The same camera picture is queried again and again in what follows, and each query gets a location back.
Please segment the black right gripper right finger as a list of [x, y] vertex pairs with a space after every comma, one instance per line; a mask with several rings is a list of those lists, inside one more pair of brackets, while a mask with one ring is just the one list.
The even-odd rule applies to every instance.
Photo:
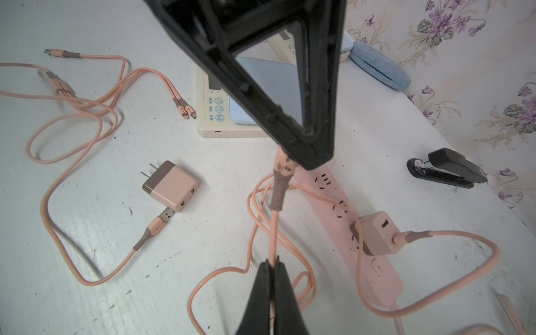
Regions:
[[308, 335], [286, 266], [276, 261], [273, 277], [274, 334]]

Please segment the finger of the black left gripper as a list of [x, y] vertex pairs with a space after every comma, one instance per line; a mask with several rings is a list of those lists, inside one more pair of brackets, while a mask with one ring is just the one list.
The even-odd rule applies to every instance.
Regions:
[[290, 32], [296, 42], [304, 148], [298, 164], [315, 169], [332, 159], [345, 1], [299, 1]]
[[[299, 1], [148, 1], [166, 33], [199, 66], [221, 81], [233, 79], [237, 55], [282, 28]], [[304, 148], [302, 131], [268, 121], [267, 134], [294, 161]]]

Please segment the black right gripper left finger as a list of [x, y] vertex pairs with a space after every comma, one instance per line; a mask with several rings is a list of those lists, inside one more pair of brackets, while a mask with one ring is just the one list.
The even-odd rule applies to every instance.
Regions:
[[255, 281], [236, 335], [270, 334], [273, 268], [268, 261], [259, 265]]

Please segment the pink power strip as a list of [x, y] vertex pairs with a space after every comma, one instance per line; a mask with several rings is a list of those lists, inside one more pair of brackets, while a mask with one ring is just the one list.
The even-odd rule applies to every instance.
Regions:
[[[314, 212], [335, 244], [352, 274], [357, 271], [359, 242], [354, 236], [355, 220], [350, 214], [353, 203], [327, 166], [315, 170], [298, 167], [297, 184], [313, 195], [306, 194]], [[364, 255], [361, 263], [362, 290], [368, 302], [378, 308], [394, 310], [403, 291], [403, 282], [384, 255]]]

